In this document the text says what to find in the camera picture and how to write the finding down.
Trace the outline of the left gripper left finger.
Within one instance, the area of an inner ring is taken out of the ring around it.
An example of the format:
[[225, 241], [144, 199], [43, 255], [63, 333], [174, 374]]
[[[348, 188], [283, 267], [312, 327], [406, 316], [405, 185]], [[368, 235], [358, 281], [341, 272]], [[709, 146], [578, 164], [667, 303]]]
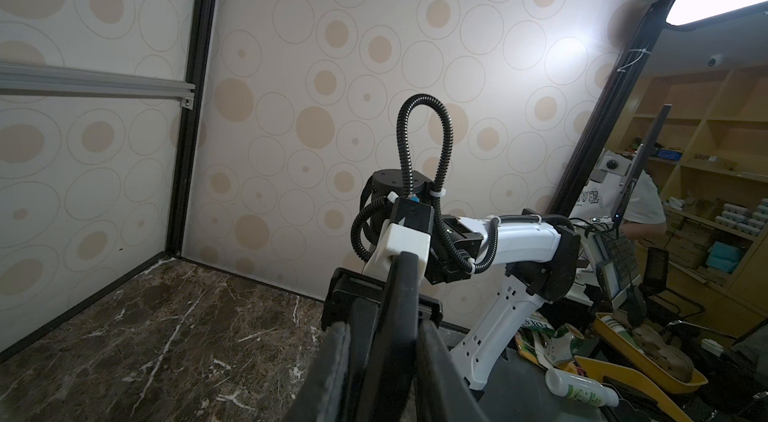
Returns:
[[282, 421], [339, 421], [345, 400], [351, 331], [335, 322], [326, 331], [304, 383]]

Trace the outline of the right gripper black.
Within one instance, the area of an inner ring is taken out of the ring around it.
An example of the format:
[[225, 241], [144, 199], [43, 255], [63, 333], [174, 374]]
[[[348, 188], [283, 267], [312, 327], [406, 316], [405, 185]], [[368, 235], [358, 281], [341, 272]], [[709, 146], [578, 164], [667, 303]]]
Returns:
[[420, 295], [415, 270], [394, 267], [386, 281], [338, 267], [329, 284], [321, 315], [321, 328], [336, 322], [353, 323], [353, 305], [363, 302], [373, 305], [373, 320], [377, 332], [408, 331], [420, 320], [431, 320], [440, 326], [442, 304], [437, 299]]

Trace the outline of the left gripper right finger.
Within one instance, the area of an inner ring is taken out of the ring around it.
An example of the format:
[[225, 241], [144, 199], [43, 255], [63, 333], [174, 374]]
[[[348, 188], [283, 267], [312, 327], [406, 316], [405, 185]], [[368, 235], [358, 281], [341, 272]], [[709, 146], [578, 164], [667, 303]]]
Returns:
[[487, 421], [488, 418], [456, 370], [437, 326], [422, 321], [416, 344], [418, 421]]

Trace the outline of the black phone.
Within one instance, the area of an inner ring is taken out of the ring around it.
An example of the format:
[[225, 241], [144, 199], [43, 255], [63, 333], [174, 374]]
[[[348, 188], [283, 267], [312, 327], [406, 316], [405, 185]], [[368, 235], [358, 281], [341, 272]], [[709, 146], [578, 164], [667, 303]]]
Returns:
[[385, 284], [356, 411], [357, 421], [398, 421], [415, 373], [419, 321], [418, 256], [400, 253]]

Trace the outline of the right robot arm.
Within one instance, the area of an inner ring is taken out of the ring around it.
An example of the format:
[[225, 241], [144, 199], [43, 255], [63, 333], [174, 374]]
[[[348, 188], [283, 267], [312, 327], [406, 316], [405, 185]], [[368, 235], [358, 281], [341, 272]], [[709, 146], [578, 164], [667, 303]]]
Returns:
[[432, 285], [501, 270], [504, 279], [491, 306], [451, 351], [460, 376], [470, 389], [481, 391], [526, 320], [569, 291], [581, 237], [567, 217], [535, 212], [484, 219], [445, 214], [440, 224], [430, 222], [430, 204], [440, 194], [420, 172], [414, 172], [413, 182], [412, 201], [399, 197], [403, 184], [398, 169], [378, 170], [366, 182], [352, 227], [353, 250], [363, 269], [340, 267], [334, 272], [321, 325], [351, 322], [358, 301], [364, 304], [364, 320], [375, 321], [389, 272], [403, 252], [417, 257], [417, 281]]

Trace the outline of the green snack packet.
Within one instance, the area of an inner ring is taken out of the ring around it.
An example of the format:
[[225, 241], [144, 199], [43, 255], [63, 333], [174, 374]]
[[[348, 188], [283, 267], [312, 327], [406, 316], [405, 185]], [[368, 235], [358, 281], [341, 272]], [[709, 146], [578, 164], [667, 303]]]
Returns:
[[514, 342], [518, 354], [538, 367], [568, 371], [568, 366], [573, 364], [586, 339], [571, 324], [555, 328], [535, 311], [525, 319], [514, 336]]

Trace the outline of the white plastic bottle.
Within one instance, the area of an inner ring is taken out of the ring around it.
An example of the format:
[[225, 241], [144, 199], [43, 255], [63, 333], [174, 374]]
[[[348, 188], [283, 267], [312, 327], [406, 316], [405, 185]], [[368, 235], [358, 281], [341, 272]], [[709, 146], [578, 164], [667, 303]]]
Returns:
[[590, 378], [557, 368], [547, 370], [545, 384], [553, 395], [594, 407], [617, 407], [620, 403], [618, 394], [613, 389]]

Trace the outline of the yellow tray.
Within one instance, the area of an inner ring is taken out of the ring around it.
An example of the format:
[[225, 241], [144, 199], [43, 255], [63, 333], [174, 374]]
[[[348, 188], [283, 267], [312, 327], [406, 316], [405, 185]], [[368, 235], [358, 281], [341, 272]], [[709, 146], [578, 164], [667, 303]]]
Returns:
[[607, 312], [599, 312], [594, 331], [632, 366], [670, 394], [694, 393], [708, 383], [691, 358], [667, 344], [650, 326], [628, 329]]

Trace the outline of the wooden shelving unit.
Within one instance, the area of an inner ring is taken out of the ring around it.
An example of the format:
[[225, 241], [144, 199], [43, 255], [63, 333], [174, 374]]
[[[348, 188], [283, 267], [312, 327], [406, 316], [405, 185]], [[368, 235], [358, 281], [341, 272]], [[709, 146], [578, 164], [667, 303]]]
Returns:
[[632, 152], [662, 106], [670, 112], [647, 162], [668, 219], [671, 266], [700, 289], [767, 311], [767, 68], [646, 78], [608, 146]]

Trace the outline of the black frame post right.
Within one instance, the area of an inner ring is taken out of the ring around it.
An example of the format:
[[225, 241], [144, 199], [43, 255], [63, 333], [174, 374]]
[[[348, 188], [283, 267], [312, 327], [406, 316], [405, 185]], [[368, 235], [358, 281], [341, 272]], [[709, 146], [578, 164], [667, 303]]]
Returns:
[[184, 246], [216, 8], [217, 0], [194, 0], [185, 72], [185, 81], [192, 90], [191, 96], [181, 100], [165, 243], [165, 253], [170, 257], [180, 257]]

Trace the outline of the horizontal aluminium rail back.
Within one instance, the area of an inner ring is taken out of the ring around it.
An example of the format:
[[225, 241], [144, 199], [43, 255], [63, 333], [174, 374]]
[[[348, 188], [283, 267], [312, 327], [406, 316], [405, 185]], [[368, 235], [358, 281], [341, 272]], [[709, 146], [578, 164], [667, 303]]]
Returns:
[[189, 82], [126, 76], [109, 72], [72, 70], [55, 66], [1, 64], [2, 96], [93, 96], [94, 98], [142, 98], [179, 100], [190, 108], [195, 86]]

